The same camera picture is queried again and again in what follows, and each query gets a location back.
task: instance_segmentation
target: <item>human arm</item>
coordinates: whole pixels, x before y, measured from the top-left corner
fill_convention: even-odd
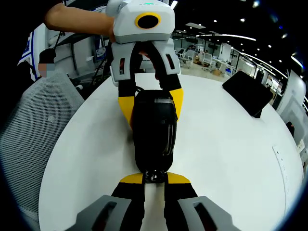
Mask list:
[[[56,4],[44,17],[48,29],[65,32],[106,35],[112,42],[114,19],[104,13],[85,11],[75,7],[67,7],[62,3]]]

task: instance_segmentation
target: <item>yellow ring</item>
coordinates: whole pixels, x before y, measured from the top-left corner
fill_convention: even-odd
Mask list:
[[[151,27],[151,28],[146,29],[146,28],[141,28],[141,27],[138,25],[139,19],[141,19],[141,18],[144,17],[144,16],[149,16],[149,15],[154,16],[154,17],[156,17],[156,18],[158,19],[158,23],[156,24],[156,26],[157,26],[158,24],[160,24],[160,16],[159,16],[158,14],[156,14],[156,13],[154,13],[154,12],[146,12],[146,13],[139,14],[139,15],[136,17],[136,19],[135,19],[135,25],[136,25],[136,27],[139,27],[140,29],[143,29],[143,30],[149,30],[149,29],[153,29],[154,27],[156,27],[156,26],[154,26],[154,27]]]

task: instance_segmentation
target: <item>black tablet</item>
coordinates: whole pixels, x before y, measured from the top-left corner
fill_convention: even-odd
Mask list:
[[[260,118],[262,108],[273,97],[270,88],[243,71],[234,74],[222,87],[253,117]]]

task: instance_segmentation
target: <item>white round table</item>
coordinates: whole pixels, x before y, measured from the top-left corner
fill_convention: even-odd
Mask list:
[[[230,213],[243,231],[274,229],[284,216],[282,173],[273,151],[284,155],[289,198],[301,186],[302,167],[295,142],[268,104],[261,118],[251,117],[221,82],[180,75],[184,99],[170,172],[187,177]],[[144,89],[160,89],[153,73],[137,74]],[[119,181],[139,172],[132,132],[117,102],[118,89],[108,78],[82,104],[62,132],[43,176],[39,195],[42,231],[61,231],[76,215]],[[146,185],[141,230],[167,230],[162,184]]]

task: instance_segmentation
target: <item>white table surface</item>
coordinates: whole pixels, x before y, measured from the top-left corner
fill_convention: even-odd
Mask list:
[[[137,74],[137,85],[159,89],[154,73]],[[180,76],[184,100],[170,172],[187,177],[196,193],[206,195],[232,215],[243,231],[276,227],[285,209],[282,174],[272,149],[284,155],[292,200],[301,186],[302,167],[295,142],[268,104],[261,118],[251,117],[221,82]],[[49,158],[39,195],[42,231],[61,231],[126,175],[139,172],[132,132],[108,78],[82,104],[62,132]],[[163,185],[146,185],[141,230],[167,230]]]

